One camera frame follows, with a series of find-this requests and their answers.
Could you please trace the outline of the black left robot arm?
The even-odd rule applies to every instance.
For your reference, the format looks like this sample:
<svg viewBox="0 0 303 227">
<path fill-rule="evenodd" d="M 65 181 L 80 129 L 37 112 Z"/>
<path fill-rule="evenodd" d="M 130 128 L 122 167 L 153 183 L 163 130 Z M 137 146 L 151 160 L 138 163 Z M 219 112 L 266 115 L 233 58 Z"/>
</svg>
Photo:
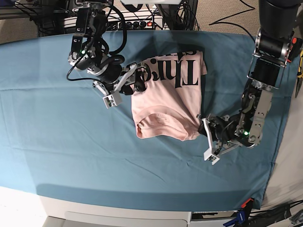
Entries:
<svg viewBox="0 0 303 227">
<path fill-rule="evenodd" d="M 202 118 L 199 132 L 207 137 L 204 160 L 217 162 L 219 156 L 237 147 L 257 146 L 263 136 L 263 126 L 273 97 L 279 89 L 289 62 L 299 55 L 301 40 L 294 37 L 297 12 L 301 0 L 260 0 L 260 29 L 247 83 L 241 97 L 238 114 Z"/>
</svg>

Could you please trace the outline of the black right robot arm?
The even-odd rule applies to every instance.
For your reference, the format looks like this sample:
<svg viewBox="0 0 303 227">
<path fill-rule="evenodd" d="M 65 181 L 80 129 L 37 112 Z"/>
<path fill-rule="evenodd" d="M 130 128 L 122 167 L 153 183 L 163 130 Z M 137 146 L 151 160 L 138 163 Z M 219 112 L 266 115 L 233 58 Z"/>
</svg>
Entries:
<svg viewBox="0 0 303 227">
<path fill-rule="evenodd" d="M 127 42 L 126 20 L 111 0 L 78 0 L 77 20 L 72 37 L 68 62 L 73 70 L 87 71 L 86 80 L 93 82 L 93 87 L 105 96 L 124 94 L 132 95 L 135 91 L 146 90 L 143 79 L 146 64 L 132 63 L 122 67 L 125 61 L 120 53 Z M 108 28 L 109 14 L 105 8 L 117 13 L 122 24 L 122 44 L 110 51 L 102 35 Z"/>
</svg>

